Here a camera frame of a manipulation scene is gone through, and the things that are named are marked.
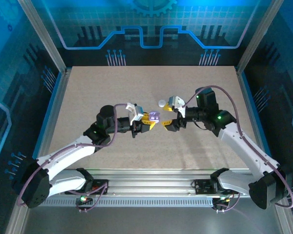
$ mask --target wooden tabletop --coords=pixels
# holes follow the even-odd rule
[[[243,130],[255,139],[233,66],[122,66],[73,67],[52,137],[49,152],[73,142],[96,121],[104,105],[137,103],[145,112],[159,111],[161,120],[176,118],[158,101],[172,95],[187,101],[199,87],[219,85],[236,103]],[[219,108],[234,115],[229,99],[215,90]],[[195,106],[193,100],[189,106]],[[126,117],[124,108],[118,117]],[[117,134],[113,145],[85,157],[70,168],[87,169],[219,169],[246,168],[235,152],[209,131],[189,123],[174,133],[157,124],[151,131]]]

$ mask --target blue wall panel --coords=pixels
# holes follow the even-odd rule
[[[67,66],[122,65],[108,50],[122,50],[126,65],[236,65],[268,4],[34,1]]]
[[[18,152],[31,157],[58,71],[16,0],[0,0],[0,233],[15,203]]]
[[[293,169],[293,1],[284,1],[245,74],[272,156]]]

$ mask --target robotic arm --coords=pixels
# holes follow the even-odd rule
[[[90,192],[105,181],[96,181],[83,168],[63,171],[83,157],[98,152],[111,141],[109,134],[131,131],[135,138],[138,133],[151,130],[155,122],[149,120],[149,114],[142,107],[128,103],[128,117],[114,119],[114,107],[101,108],[94,122],[78,139],[49,155],[23,160],[13,181],[12,188],[21,195],[28,208],[43,203],[49,196],[65,191],[75,190],[80,193]]]
[[[275,171],[274,166],[288,184],[292,181],[292,173],[286,166],[263,152],[243,131],[241,137],[236,119],[228,112],[219,110],[215,93],[211,88],[205,89],[196,96],[197,107],[184,107],[185,102],[172,96],[164,110],[177,112],[177,118],[164,121],[162,124],[168,131],[179,131],[186,128],[188,122],[203,122],[207,130],[212,131],[221,141],[227,143],[250,169],[252,175],[241,175],[227,168],[211,174],[211,183],[215,191],[226,193],[227,190],[249,195],[260,208],[266,209],[288,195],[284,183]],[[264,156],[262,160],[255,153],[257,150]]]

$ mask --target purple cable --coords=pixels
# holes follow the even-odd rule
[[[235,203],[232,205],[232,206],[226,206],[226,205],[223,205],[223,204],[218,204],[219,206],[226,206],[226,209],[224,210],[224,212],[227,212],[227,211],[229,211],[229,210],[232,210],[235,206],[236,206],[236,204],[238,204],[238,202],[239,202],[239,200],[240,200],[240,197],[241,197],[241,194],[239,193],[239,195],[238,195],[238,198],[237,198],[237,200],[235,201]]]
[[[284,186],[287,188],[288,192],[289,192],[289,195],[291,197],[291,205],[282,205],[282,204],[279,204],[279,203],[275,203],[276,206],[280,206],[280,207],[283,207],[283,208],[292,208],[293,207],[293,192],[290,188],[290,186],[288,185],[288,183],[286,182],[286,180],[283,178],[282,174],[268,161],[266,161],[265,157],[261,155],[261,153],[255,149],[251,143],[249,143],[249,141],[243,136],[243,133],[242,133],[242,129],[241,129],[241,125],[240,125],[240,120],[239,120],[239,115],[238,115],[238,110],[236,108],[236,105],[232,99],[232,97],[229,95],[229,93],[224,90],[222,87],[219,87],[217,85],[208,85],[208,86],[205,86],[203,88],[201,88],[198,92],[196,92],[196,94],[194,94],[190,99],[189,101],[186,102],[185,105],[183,105],[183,108],[185,108],[189,102],[195,97],[197,96],[199,93],[201,93],[203,90],[205,89],[208,89],[208,88],[216,88],[216,89],[220,89],[221,91],[223,91],[227,97],[229,98],[229,100],[231,101],[232,103],[232,106],[234,108],[234,112],[235,112],[235,118],[236,118],[236,124],[237,124],[237,127],[238,127],[238,131],[239,131],[239,134],[241,136],[241,138],[243,139],[243,141],[271,168],[273,169],[273,171],[278,175],[278,177],[280,178],[280,180],[282,181],[282,183],[284,184]]]
[[[100,196],[98,197],[98,199],[96,200],[96,202],[90,208],[85,208],[85,209],[82,210],[82,209],[80,209],[80,207],[78,205],[76,205],[76,208],[79,210],[79,212],[80,213],[81,212],[88,212],[88,211],[91,211],[93,208],[95,208],[97,206],[99,200],[101,199],[103,193],[105,192],[106,188],[107,188],[107,184],[105,183],[100,188],[97,188],[96,190],[94,190],[91,193],[89,193],[89,194],[92,194],[92,193],[95,193],[95,192],[99,191],[100,189],[102,189],[102,192],[101,192]]]
[[[226,206],[226,205],[224,205],[224,204],[218,204],[218,206],[222,206],[222,207],[228,207],[228,206]],[[243,215],[246,219],[248,219],[253,225],[254,225],[254,227],[261,233],[261,234],[264,234],[264,232],[262,231],[262,230],[260,230],[259,229],[259,227],[257,226],[257,224],[254,222],[254,221],[252,221],[245,213],[243,213],[242,211],[240,211],[240,210],[237,210],[237,209],[235,209],[235,208],[233,208],[233,207],[231,207],[231,209],[233,209],[234,211],[236,211],[236,212],[238,212],[239,214],[241,214],[241,215]]]
[[[126,106],[126,104],[116,104],[114,106],[114,120],[117,120],[117,113],[116,113],[116,107],[118,106]],[[40,167],[38,167],[34,172],[33,174],[28,178],[28,180],[25,182],[23,188],[21,189],[20,191],[20,194],[18,196],[18,199],[17,199],[17,205],[18,206],[25,206],[25,203],[22,203],[22,196],[24,195],[24,192],[27,188],[27,186],[29,185],[29,183],[31,182],[31,180],[34,178],[34,176],[38,173],[38,171],[40,169],[42,169],[45,165],[47,165],[48,163],[50,163],[56,156],[58,156],[59,154],[63,153],[64,151],[67,151],[67,150],[70,150],[72,148],[77,148],[79,146],[92,146],[92,147],[98,147],[98,148],[104,148],[104,147],[107,147],[107,146],[110,146],[113,142],[114,142],[114,139],[115,139],[115,136],[117,134],[117,130],[118,130],[118,122],[115,121],[115,130],[114,130],[114,135],[112,137],[112,140],[106,144],[106,145],[93,145],[93,144],[76,144],[76,145],[70,145],[70,146],[67,146],[59,151],[57,151],[54,155],[52,155],[48,160],[46,160],[43,164],[40,165]]]
[[[95,190],[92,190],[92,191],[90,191],[90,192],[87,192],[87,193],[79,193],[79,192],[76,192],[76,191],[74,191],[74,190],[69,190],[68,192],[70,192],[70,193],[72,193],[72,194],[75,194],[75,195],[81,195],[81,196],[86,195],[86,196],[88,196],[88,195],[90,195],[90,194],[93,194],[93,193],[99,191],[101,188],[106,187],[106,186],[107,186],[107,184],[104,183],[104,184],[101,185],[99,188],[97,188],[97,189],[95,189]]]

